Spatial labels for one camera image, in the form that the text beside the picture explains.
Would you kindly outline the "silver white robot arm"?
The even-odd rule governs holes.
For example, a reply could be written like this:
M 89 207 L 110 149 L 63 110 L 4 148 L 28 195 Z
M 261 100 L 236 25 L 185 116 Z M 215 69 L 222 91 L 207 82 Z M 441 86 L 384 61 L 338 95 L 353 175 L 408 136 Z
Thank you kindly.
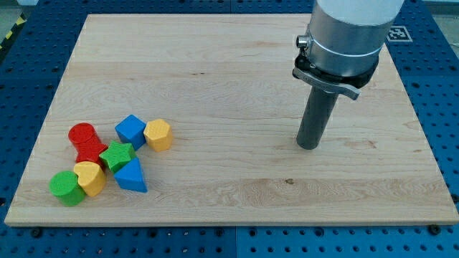
M 293 76 L 327 93 L 357 99 L 371 79 L 379 52 L 403 0 L 317 0 Z

